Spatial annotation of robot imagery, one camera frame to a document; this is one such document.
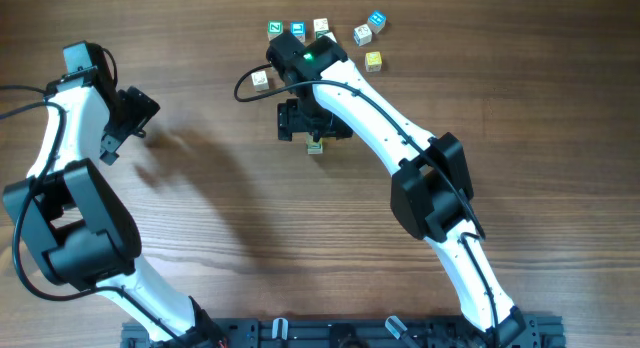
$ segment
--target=wood grain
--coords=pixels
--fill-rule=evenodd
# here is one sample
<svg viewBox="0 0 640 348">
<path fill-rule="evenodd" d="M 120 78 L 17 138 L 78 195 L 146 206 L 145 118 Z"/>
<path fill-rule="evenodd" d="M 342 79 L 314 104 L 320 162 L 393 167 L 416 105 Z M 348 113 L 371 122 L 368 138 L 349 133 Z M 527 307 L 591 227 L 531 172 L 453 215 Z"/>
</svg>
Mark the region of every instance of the wood grain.
<svg viewBox="0 0 640 348">
<path fill-rule="evenodd" d="M 102 171 L 151 263 L 212 316 L 457 314 L 442 266 L 394 220 L 389 177 L 359 138 L 308 156 L 301 139 L 276 139 L 286 97 L 232 98 L 264 63 L 267 20 L 327 17 L 362 70 L 366 52 L 382 52 L 383 71 L 366 77 L 395 107 L 462 140 L 486 253 L 519 306 L 562 315 L 570 347 L 635 347 L 639 2 L 0 0 L 0 84 L 44 86 L 64 72 L 61 48 L 86 39 L 114 53 L 122 87 L 160 103 L 149 137 Z M 357 48 L 351 30 L 374 9 L 389 23 Z M 33 98 L 3 94 L 0 110 Z M 45 121 L 0 123 L 0 186 L 24 177 Z M 49 303 L 20 286 L 11 230 L 2 210 L 0 347 L 116 346 L 128 318 L 110 302 Z"/>
</svg>

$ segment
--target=cable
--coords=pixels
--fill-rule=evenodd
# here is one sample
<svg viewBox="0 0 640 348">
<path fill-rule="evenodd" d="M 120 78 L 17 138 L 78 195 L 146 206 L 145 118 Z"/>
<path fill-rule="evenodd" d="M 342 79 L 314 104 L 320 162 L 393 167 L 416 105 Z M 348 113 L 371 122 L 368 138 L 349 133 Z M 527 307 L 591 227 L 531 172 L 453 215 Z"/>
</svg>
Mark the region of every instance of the cable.
<svg viewBox="0 0 640 348">
<path fill-rule="evenodd" d="M 102 50 L 109 56 L 111 59 L 111 65 L 113 66 L 113 86 L 118 85 L 118 66 L 116 65 L 116 60 L 113 58 L 113 54 L 109 52 L 107 48 L 102 48 Z"/>
<path fill-rule="evenodd" d="M 233 97 L 238 102 L 242 102 L 242 103 L 253 102 L 253 101 L 257 101 L 257 100 L 261 100 L 261 99 L 264 99 L 264 98 L 268 98 L 268 97 L 274 96 L 276 94 L 287 92 L 287 91 L 290 91 L 290 90 L 293 90 L 293 89 L 296 89 L 296 88 L 300 88 L 300 87 L 304 87 L 304 86 L 310 86 L 310 85 L 319 85 L 319 84 L 325 84 L 325 85 L 332 85 L 332 86 L 340 87 L 340 88 L 348 90 L 354 96 L 359 96 L 365 102 L 369 103 L 375 110 L 377 110 L 378 113 L 380 113 L 380 115 L 382 115 L 389 122 L 389 124 L 391 124 L 391 126 L 398 132 L 398 134 L 400 136 L 402 136 L 402 138 L 409 145 L 411 145 L 411 147 L 413 149 L 415 149 L 416 152 L 418 152 L 420 157 L 422 157 L 425 160 L 425 162 L 427 162 L 427 164 L 429 166 L 431 166 L 433 168 L 433 170 L 436 171 L 436 173 L 438 173 L 438 175 L 445 182 L 445 184 L 447 185 L 449 190 L 451 190 L 453 195 L 460 202 L 460 205 L 462 206 L 462 209 L 465 211 L 465 213 L 467 214 L 469 219 L 471 219 L 473 224 L 476 226 L 476 230 L 478 231 L 478 234 L 480 235 L 481 240 L 485 240 L 486 239 L 486 235 L 484 233 L 484 229 L 482 228 L 482 225 L 480 224 L 480 221 L 478 220 L 478 217 L 476 217 L 475 213 L 473 212 L 473 209 L 469 205 L 468 200 L 465 197 L 463 197 L 462 194 L 460 194 L 460 192 L 453 186 L 453 183 L 451 183 L 451 180 L 449 179 L 449 177 L 447 177 L 447 175 L 444 173 L 442 168 L 440 168 L 440 166 L 436 162 L 434 162 L 433 159 L 431 159 L 431 157 L 429 157 L 425 153 L 425 151 L 413 140 L 413 138 L 409 134 L 407 134 L 404 131 L 404 129 L 402 129 L 402 127 L 395 120 L 393 120 L 393 118 L 389 115 L 389 113 L 387 113 L 387 111 L 385 111 L 382 107 L 380 107 L 380 105 L 378 105 L 378 103 L 376 103 L 373 99 L 369 98 L 367 95 L 362 93 L 359 89 L 353 88 L 348 84 L 344 84 L 344 83 L 340 83 L 340 82 L 336 82 L 336 81 L 324 81 L 324 80 L 322 80 L 322 81 L 305 81 L 305 82 L 294 83 L 294 84 L 291 84 L 291 85 L 288 85 L 288 86 L 285 86 L 285 87 L 282 87 L 282 88 L 278 88 L 278 89 L 272 90 L 272 91 L 267 92 L 267 93 L 258 94 L 258 95 L 255 95 L 255 96 L 252 96 L 252 97 L 249 97 L 249 98 L 240 98 L 240 97 L 238 97 L 238 89 L 240 88 L 240 85 L 242 84 L 242 82 L 251 73 L 254 73 L 256 71 L 259 71 L 261 69 L 266 69 L 266 68 L 269 68 L 269 67 L 271 67 L 271 64 L 264 64 L 264 65 L 261 65 L 259 67 L 253 68 L 252 70 L 250 70 L 247 73 L 245 73 L 244 75 L 242 75 L 242 77 L 240 77 L 240 79 L 238 80 L 238 83 L 236 83 L 235 88 L 233 89 Z"/>
<path fill-rule="evenodd" d="M 34 181 L 32 181 L 30 187 L 29 187 L 29 191 L 27 192 L 27 196 L 25 197 L 24 201 L 22 202 L 22 205 L 20 207 L 20 212 L 18 214 L 18 219 L 16 220 L 16 225 L 13 231 L 13 240 L 12 240 L 12 250 L 13 250 L 13 265 L 15 267 L 16 273 L 18 275 L 18 279 L 20 279 L 20 282 L 22 283 L 22 285 L 24 285 L 24 287 L 31 292 L 31 294 L 35 295 L 38 298 L 41 299 L 45 299 L 48 301 L 54 301 L 54 302 L 66 302 L 66 301 L 71 301 L 74 299 L 78 299 L 78 298 L 83 298 L 86 297 L 88 295 L 94 294 L 94 293 L 98 293 L 98 292 L 115 292 L 117 294 L 119 294 L 122 298 L 126 299 L 129 303 L 131 303 L 131 305 L 133 305 L 136 309 L 138 309 L 145 317 L 147 317 L 150 321 L 152 321 L 154 324 L 156 324 L 158 327 L 160 327 L 160 329 L 162 329 L 165 333 L 167 333 L 169 336 L 171 336 L 171 338 L 173 338 L 179 345 L 181 345 L 182 347 L 188 347 L 183 341 L 182 339 L 180 339 L 180 337 L 178 337 L 175 333 L 173 333 L 173 331 L 171 329 L 169 329 L 169 327 L 167 327 L 164 323 L 162 323 L 162 321 L 160 321 L 160 319 L 154 317 L 148 310 L 146 310 L 142 305 L 140 305 L 140 303 L 138 303 L 135 299 L 133 299 L 133 297 L 131 297 L 124 289 L 122 288 L 118 288 L 118 287 L 94 287 L 88 290 L 84 290 L 78 293 L 74 293 L 74 294 L 69 294 L 69 295 L 64 295 L 64 296 L 56 296 L 56 295 L 51 295 L 45 292 L 42 292 L 41 290 L 39 290 L 38 288 L 36 288 L 33 283 L 31 283 L 31 281 L 29 280 L 29 277 L 27 276 L 26 272 L 24 271 L 24 267 L 22 266 L 22 259 L 20 258 L 20 237 L 22 235 L 22 226 L 24 224 L 24 219 L 27 213 L 27 209 L 29 208 L 29 205 L 31 203 L 31 201 L 34 199 L 35 196 L 35 192 L 39 192 L 42 186 L 42 183 L 44 182 L 44 179 L 47 176 L 47 172 L 49 172 L 49 170 L 51 170 L 51 167 L 53 166 L 55 160 L 57 159 L 58 156 L 58 151 L 60 149 L 60 145 L 62 143 L 62 138 L 64 136 L 64 127 L 66 125 L 66 113 L 64 111 L 64 108 L 62 106 L 60 106 L 59 104 L 56 104 L 54 102 L 36 102 L 36 103 L 32 103 L 29 105 L 26 105 L 24 107 L 15 109 L 9 113 L 3 114 L 0 116 L 0 120 L 2 119 L 6 119 L 8 117 L 11 117 L 13 115 L 22 113 L 22 112 L 26 112 L 28 110 L 31 110 L 33 108 L 37 108 L 37 107 L 45 107 L 45 106 L 49 106 L 49 107 L 54 107 L 58 110 L 58 114 L 60 117 L 60 123 L 58 124 L 58 129 L 56 131 L 56 135 L 53 139 L 53 145 L 51 147 L 51 151 L 49 152 L 49 156 L 47 157 L 47 161 L 45 163 L 44 168 L 42 169 L 42 171 L 40 172 L 40 174 L 36 177 L 36 179 Z"/>
<path fill-rule="evenodd" d="M 471 262 L 473 263 L 473 266 L 476 268 L 476 271 L 478 271 L 478 275 L 480 276 L 480 280 L 482 281 L 482 284 L 484 285 L 484 289 L 487 291 L 487 296 L 489 297 L 489 304 L 491 305 L 491 314 L 493 315 L 493 346 L 495 348 L 499 348 L 500 347 L 500 332 L 498 332 L 498 311 L 496 309 L 496 301 L 495 298 L 493 296 L 493 291 L 491 290 L 491 286 L 489 286 L 489 282 L 487 281 L 487 278 L 484 276 L 484 273 L 482 273 L 482 270 L 480 269 L 480 265 L 478 264 L 478 261 L 476 260 L 476 257 L 473 255 L 473 252 L 471 251 L 471 247 L 469 246 L 469 242 L 467 242 L 467 237 L 473 238 L 473 239 L 478 239 L 480 240 L 480 237 L 475 235 L 475 234 L 471 234 L 471 233 L 467 233 L 467 232 L 463 232 L 462 234 L 460 234 L 460 243 L 462 243 L 462 245 L 464 246 L 464 250 L 467 251 L 467 254 L 469 255 L 469 258 L 471 259 Z"/>
<path fill-rule="evenodd" d="M 47 92 L 45 92 L 44 90 L 42 90 L 40 88 L 31 87 L 31 86 L 25 86 L 25 85 L 20 85 L 20 84 L 12 84 L 12 85 L 0 86 L 0 90 L 28 90 L 28 91 L 40 93 L 42 95 L 45 95 L 47 93 Z"/>
</svg>

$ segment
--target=tabletop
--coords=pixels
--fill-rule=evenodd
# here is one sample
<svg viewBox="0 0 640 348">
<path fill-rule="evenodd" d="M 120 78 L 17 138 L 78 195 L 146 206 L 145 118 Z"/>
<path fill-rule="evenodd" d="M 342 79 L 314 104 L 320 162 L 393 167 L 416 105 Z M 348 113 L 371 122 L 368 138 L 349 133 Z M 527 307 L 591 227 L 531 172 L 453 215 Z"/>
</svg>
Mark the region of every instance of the tabletop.
<svg viewBox="0 0 640 348">
<path fill-rule="evenodd" d="M 266 63 L 269 20 L 327 18 L 382 96 L 463 143 L 483 247 L 516 304 L 561 315 L 570 347 L 632 347 L 639 2 L 0 0 L 0 84 L 43 87 L 65 73 L 62 48 L 87 40 L 114 54 L 120 87 L 160 104 L 148 136 L 127 140 L 101 171 L 150 263 L 212 317 L 459 314 L 435 253 L 393 217 L 390 177 L 360 138 L 308 155 L 304 137 L 277 140 L 287 94 L 233 99 L 237 79 Z M 353 29 L 374 10 L 388 23 L 358 47 Z M 381 52 L 381 72 L 364 72 L 370 51 Z M 34 100 L 3 92 L 0 111 Z M 0 122 L 0 186 L 24 179 L 46 119 L 42 110 Z M 128 316 L 102 297 L 31 296 L 13 270 L 11 234 L 2 209 L 0 347 L 117 346 Z M 25 260 L 38 286 L 68 291 Z"/>
</svg>

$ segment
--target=black cable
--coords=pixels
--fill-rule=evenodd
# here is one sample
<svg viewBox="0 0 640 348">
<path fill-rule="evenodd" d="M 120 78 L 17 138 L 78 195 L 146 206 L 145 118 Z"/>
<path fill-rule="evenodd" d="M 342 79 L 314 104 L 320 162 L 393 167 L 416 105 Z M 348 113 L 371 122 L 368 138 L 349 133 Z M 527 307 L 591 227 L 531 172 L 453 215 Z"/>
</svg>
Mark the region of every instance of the black cable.
<svg viewBox="0 0 640 348">
<path fill-rule="evenodd" d="M 34 181 L 32 181 L 30 187 L 29 187 L 29 191 L 27 192 L 27 196 L 25 197 L 24 201 L 22 202 L 22 205 L 20 207 L 20 212 L 18 214 L 18 219 L 16 220 L 16 225 L 13 231 L 13 240 L 12 240 L 12 249 L 13 249 L 13 265 L 15 267 L 16 270 L 16 274 L 18 275 L 18 279 L 20 279 L 20 282 L 22 283 L 22 285 L 29 291 L 31 292 L 31 294 L 35 295 L 38 298 L 44 299 L 44 300 L 48 300 L 48 301 L 54 301 L 54 302 L 66 302 L 66 301 L 71 301 L 74 299 L 78 299 L 78 298 L 83 298 L 86 297 L 88 295 L 94 294 L 94 293 L 98 293 L 98 292 L 106 292 L 106 291 L 111 291 L 111 292 L 115 292 L 117 294 L 119 294 L 122 298 L 126 299 L 129 303 L 131 303 L 131 305 L 133 305 L 136 309 L 138 309 L 145 317 L 147 317 L 150 321 L 152 321 L 154 324 L 156 324 L 158 327 L 160 327 L 160 329 L 162 329 L 165 333 L 167 333 L 169 336 L 171 336 L 171 338 L 173 338 L 179 345 L 183 346 L 183 347 L 187 347 L 187 345 L 182 341 L 182 339 L 180 339 L 180 337 L 178 337 L 175 333 L 173 333 L 173 331 L 171 329 L 169 329 L 169 327 L 167 327 L 166 325 L 164 325 L 164 323 L 162 323 L 162 321 L 156 317 L 154 317 L 148 310 L 146 310 L 143 306 L 140 305 L 140 303 L 138 303 L 135 299 L 133 299 L 133 297 L 131 297 L 124 289 L 122 288 L 118 288 L 118 287 L 94 287 L 88 290 L 84 290 L 78 293 L 74 293 L 74 294 L 69 294 L 69 295 L 64 295 L 64 296 L 56 296 L 56 295 L 51 295 L 45 292 L 42 292 L 41 290 L 39 290 L 38 288 L 36 288 L 36 286 L 33 285 L 33 283 L 31 283 L 31 281 L 29 280 L 29 277 L 27 276 L 26 272 L 24 271 L 24 267 L 22 266 L 22 259 L 20 258 L 20 237 L 22 235 L 22 226 L 24 224 L 24 219 L 27 213 L 27 209 L 29 208 L 29 205 L 31 203 L 31 201 L 34 199 L 35 196 L 35 192 L 39 192 L 42 186 L 42 183 L 44 182 L 44 179 L 47 176 L 47 172 L 49 172 L 49 170 L 51 170 L 51 167 L 53 166 L 53 164 L 55 163 L 55 160 L 58 157 L 58 151 L 60 149 L 60 145 L 62 143 L 62 138 L 64 136 L 64 127 L 66 125 L 66 113 L 64 111 L 64 108 L 62 106 L 60 106 L 59 104 L 56 104 L 54 102 L 36 102 L 36 103 L 32 103 L 29 105 L 26 105 L 24 107 L 15 109 L 9 113 L 3 114 L 0 116 L 0 120 L 11 117 L 13 115 L 16 115 L 18 113 L 22 113 L 22 112 L 26 112 L 28 110 L 31 110 L 33 108 L 37 108 L 37 107 L 45 107 L 45 106 L 49 106 L 49 107 L 54 107 L 58 110 L 58 114 L 60 117 L 60 123 L 58 124 L 58 129 L 56 131 L 56 135 L 53 139 L 53 145 L 51 147 L 51 151 L 49 152 L 49 156 L 47 157 L 47 161 L 45 163 L 44 168 L 42 169 L 42 171 L 40 172 L 40 174 L 36 177 L 36 179 Z"/>
<path fill-rule="evenodd" d="M 111 52 L 109 52 L 107 48 L 102 48 L 102 50 L 111 59 L 111 65 L 113 66 L 113 86 L 116 87 L 118 85 L 118 66 L 116 65 L 116 60 L 113 58 L 113 54 L 111 54 Z"/>
<path fill-rule="evenodd" d="M 460 243 L 462 243 L 462 245 L 464 246 L 464 250 L 467 251 L 467 254 L 469 255 L 469 258 L 471 259 L 471 262 L 473 263 L 473 266 L 476 268 L 476 271 L 478 271 L 478 275 L 480 276 L 480 280 L 482 281 L 482 284 L 484 285 L 484 289 L 487 292 L 487 296 L 489 297 L 489 304 L 491 305 L 491 314 L 493 315 L 493 346 L 495 348 L 499 348 L 500 347 L 500 333 L 498 332 L 498 311 L 496 310 L 496 301 L 495 298 L 493 296 L 493 291 L 491 290 L 491 286 L 489 286 L 489 282 L 487 281 L 487 278 L 484 276 L 484 274 L 482 273 L 482 270 L 480 269 L 480 265 L 478 264 L 478 261 L 476 260 L 476 257 L 473 255 L 473 252 L 471 251 L 471 247 L 469 246 L 469 242 L 467 242 L 467 237 L 472 238 L 472 239 L 478 239 L 480 240 L 480 237 L 475 235 L 475 234 L 471 234 L 471 233 L 467 233 L 467 232 L 463 232 L 462 234 L 460 234 Z"/>
<path fill-rule="evenodd" d="M 0 90 L 28 90 L 28 91 L 40 93 L 42 95 L 45 95 L 47 93 L 47 92 L 45 92 L 44 90 L 42 90 L 40 88 L 31 87 L 31 86 L 25 86 L 25 85 L 21 85 L 21 84 L 12 84 L 12 85 L 0 86 Z"/>
<path fill-rule="evenodd" d="M 380 115 L 382 115 L 389 122 L 389 124 L 391 124 L 391 126 L 393 126 L 393 128 L 398 132 L 398 134 L 400 136 L 402 136 L 402 138 L 407 142 L 407 144 L 411 145 L 411 147 L 413 149 L 415 149 L 416 152 L 418 152 L 418 154 L 420 154 L 420 156 L 425 160 L 425 162 L 427 162 L 427 164 L 429 166 L 431 166 L 433 168 L 433 170 L 436 171 L 436 173 L 438 173 L 438 175 L 445 182 L 445 184 L 447 185 L 449 190 L 451 190 L 453 195 L 455 195 L 456 199 L 460 202 L 460 205 L 462 205 L 462 209 L 465 211 L 465 213 L 467 214 L 469 219 L 471 219 L 473 224 L 476 226 L 478 234 L 480 235 L 482 240 L 486 239 L 486 235 L 484 233 L 484 229 L 482 228 L 482 225 L 480 224 L 480 221 L 478 220 L 478 217 L 476 217 L 475 213 L 473 212 L 473 209 L 469 205 L 468 200 L 465 197 L 463 197 L 463 195 L 460 194 L 460 192 L 453 186 L 453 183 L 451 183 L 451 180 L 449 179 L 449 177 L 447 177 L 447 175 L 444 173 L 442 168 L 440 168 L 440 166 L 436 162 L 434 162 L 433 159 L 431 159 L 431 157 L 429 157 L 424 152 L 424 150 L 413 140 L 413 138 L 409 134 L 407 134 L 404 131 L 404 129 L 402 129 L 402 127 L 389 115 L 389 113 L 387 113 L 382 107 L 380 107 L 380 105 L 378 105 L 378 103 L 376 103 L 374 100 L 372 100 L 367 95 L 362 93 L 359 89 L 353 88 L 348 84 L 344 84 L 344 83 L 340 83 L 340 82 L 336 82 L 336 81 L 325 81 L 325 80 L 322 80 L 322 81 L 305 81 L 305 82 L 294 83 L 292 85 L 285 86 L 285 87 L 282 87 L 282 88 L 278 88 L 278 89 L 272 90 L 272 91 L 267 92 L 267 93 L 258 94 L 258 95 L 255 95 L 255 96 L 249 97 L 249 98 L 240 98 L 240 97 L 238 97 L 238 89 L 240 88 L 240 85 L 242 84 L 242 82 L 251 73 L 254 73 L 256 71 L 259 71 L 261 69 L 266 69 L 266 68 L 269 68 L 269 67 L 271 67 L 271 64 L 264 64 L 264 65 L 261 65 L 259 67 L 253 68 L 252 70 L 250 70 L 247 73 L 245 73 L 244 75 L 242 75 L 242 77 L 240 77 L 240 79 L 238 80 L 238 83 L 236 83 L 235 88 L 233 89 L 233 97 L 238 102 L 242 102 L 242 103 L 253 102 L 253 101 L 257 101 L 257 100 L 260 100 L 260 99 L 264 99 L 264 98 L 267 98 L 267 97 L 274 96 L 276 94 L 287 92 L 287 91 L 290 91 L 290 90 L 293 90 L 293 89 L 296 89 L 296 88 L 300 88 L 300 87 L 304 87 L 304 86 L 310 86 L 310 85 L 319 85 L 319 84 L 325 84 L 325 85 L 332 85 L 332 86 L 340 87 L 340 88 L 346 89 L 349 92 L 351 92 L 353 96 L 359 96 L 365 102 L 369 103 L 375 110 L 377 110 L 378 113 L 380 113 Z"/>
</svg>

